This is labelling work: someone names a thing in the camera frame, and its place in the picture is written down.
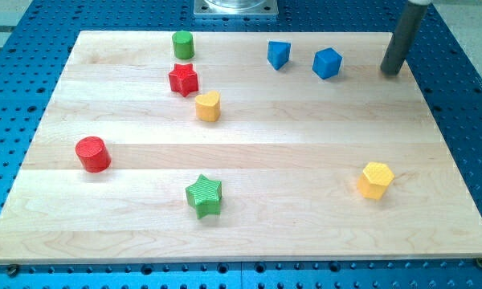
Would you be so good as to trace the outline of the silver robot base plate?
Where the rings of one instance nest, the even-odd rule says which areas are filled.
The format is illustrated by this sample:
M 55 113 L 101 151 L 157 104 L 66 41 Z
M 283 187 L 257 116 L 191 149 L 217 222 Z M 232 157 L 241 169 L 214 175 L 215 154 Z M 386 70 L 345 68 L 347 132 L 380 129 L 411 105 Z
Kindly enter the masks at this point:
M 278 15 L 277 0 L 194 0 L 194 15 Z

